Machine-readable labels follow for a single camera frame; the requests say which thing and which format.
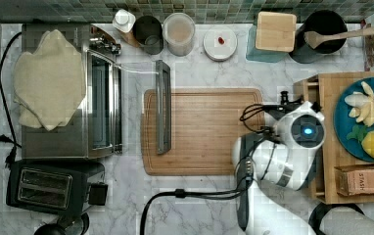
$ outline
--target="wooden tray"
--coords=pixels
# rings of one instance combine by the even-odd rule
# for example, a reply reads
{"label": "wooden tray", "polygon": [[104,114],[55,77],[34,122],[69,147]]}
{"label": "wooden tray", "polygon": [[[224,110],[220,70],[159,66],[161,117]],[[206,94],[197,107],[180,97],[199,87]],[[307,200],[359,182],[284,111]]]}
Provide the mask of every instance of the wooden tray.
{"label": "wooden tray", "polygon": [[335,167],[345,165],[370,165],[352,156],[340,144],[334,129],[333,115],[341,94],[356,81],[373,77],[374,71],[321,73],[294,83],[295,95],[303,95],[304,100],[319,102],[321,113],[325,116],[325,132],[322,146],[322,159],[317,162],[315,178],[306,191],[313,198],[325,204],[350,204],[374,202],[372,195],[342,196],[337,193]]}
{"label": "wooden tray", "polygon": [[[156,95],[144,96],[141,147],[145,171],[151,175],[232,174],[231,151],[250,131],[239,121],[243,110],[261,103],[257,89],[174,89],[171,91],[172,148],[157,155]],[[264,125],[263,113],[247,122]]]}

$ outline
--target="kitchen counter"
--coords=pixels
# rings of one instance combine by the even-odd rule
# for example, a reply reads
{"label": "kitchen counter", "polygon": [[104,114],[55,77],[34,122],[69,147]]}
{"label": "kitchen counter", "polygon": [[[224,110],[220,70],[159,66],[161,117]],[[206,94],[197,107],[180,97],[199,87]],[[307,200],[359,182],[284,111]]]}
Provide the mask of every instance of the kitchen counter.
{"label": "kitchen counter", "polygon": [[[106,31],[112,30],[109,24],[98,24],[98,26]],[[269,64],[247,61],[245,58],[250,24],[227,24],[227,26],[236,32],[238,48],[234,56],[226,62],[217,63],[207,57],[203,48],[203,38],[211,25],[202,24],[196,27],[194,49],[186,57],[173,56],[166,48],[159,55],[151,56],[122,42],[122,53],[117,57],[117,61],[134,63],[162,59],[171,67],[172,88],[253,87],[261,91],[266,103],[279,102],[280,91],[287,90],[292,94],[294,82],[320,72],[363,70],[360,38],[349,39],[339,52],[313,64],[301,65],[289,56],[280,63]],[[349,24],[350,30],[358,28],[358,24]],[[21,26],[18,24],[3,24],[2,50],[5,49],[11,37],[20,30]],[[17,40],[8,54],[3,70],[6,96],[17,133],[20,133],[21,127],[17,124],[19,107],[12,102],[11,71],[20,53],[21,42]],[[136,133],[134,138],[136,142],[131,141],[132,145],[124,149],[122,156],[112,156],[101,160],[106,168],[106,181],[109,184],[108,201],[105,207],[90,209],[91,223],[87,234],[139,234],[139,223],[144,205],[159,192],[171,191],[175,188],[222,191],[235,187],[235,180],[231,175],[182,177],[147,175],[140,154],[139,117],[139,115],[124,116],[131,125],[123,136],[129,138],[129,132]],[[0,134],[2,133],[9,134],[10,131],[0,102]],[[56,217],[51,214],[6,206],[5,195],[9,170],[4,169],[4,161],[10,150],[11,145],[0,143],[0,235],[31,235],[42,223],[51,222]],[[308,220],[313,208],[318,204],[301,191],[294,192],[266,182],[263,182],[261,186],[273,201],[305,220]],[[367,216],[374,218],[374,204],[360,206]],[[151,205],[149,212],[146,232],[149,235],[243,233],[237,225],[235,201],[159,198]]]}

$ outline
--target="tile backsplash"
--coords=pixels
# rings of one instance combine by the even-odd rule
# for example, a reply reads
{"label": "tile backsplash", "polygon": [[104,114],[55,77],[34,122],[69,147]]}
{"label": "tile backsplash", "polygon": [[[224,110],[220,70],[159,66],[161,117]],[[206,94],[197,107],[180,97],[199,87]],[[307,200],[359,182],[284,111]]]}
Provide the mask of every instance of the tile backsplash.
{"label": "tile backsplash", "polygon": [[[1,1],[12,5],[19,2],[18,5],[14,3],[17,11],[9,7],[1,11]],[[185,13],[197,24],[252,23],[260,11],[292,13],[297,15],[298,22],[303,22],[312,12],[332,10],[347,23],[359,23],[374,13],[374,0],[25,0],[26,4],[22,0],[1,1],[2,23],[25,23],[32,19],[111,23],[119,8],[128,10],[136,17],[155,16],[161,22],[172,13]]]}

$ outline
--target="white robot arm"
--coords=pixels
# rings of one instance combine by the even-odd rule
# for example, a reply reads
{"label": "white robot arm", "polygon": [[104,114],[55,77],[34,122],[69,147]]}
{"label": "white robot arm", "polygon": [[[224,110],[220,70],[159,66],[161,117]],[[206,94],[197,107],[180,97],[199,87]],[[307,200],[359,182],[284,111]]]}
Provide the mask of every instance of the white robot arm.
{"label": "white robot arm", "polygon": [[[315,153],[325,138],[324,116],[311,106],[305,102],[274,125],[280,143],[266,140],[260,133],[236,141],[232,161],[237,166],[238,184],[249,174],[257,181],[264,179],[293,190],[307,184]],[[237,205],[239,225],[247,235],[315,234],[307,222],[269,199],[257,182],[238,198]]]}

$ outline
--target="small bottle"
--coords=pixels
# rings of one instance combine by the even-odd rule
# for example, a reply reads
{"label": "small bottle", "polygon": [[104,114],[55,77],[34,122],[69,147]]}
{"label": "small bottle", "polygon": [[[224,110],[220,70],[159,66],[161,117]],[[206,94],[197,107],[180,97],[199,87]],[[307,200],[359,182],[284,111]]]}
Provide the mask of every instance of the small bottle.
{"label": "small bottle", "polygon": [[119,31],[120,36],[129,45],[133,47],[140,47],[138,41],[135,39],[132,28],[135,23],[135,16],[123,9],[119,9],[115,14],[112,25]]}

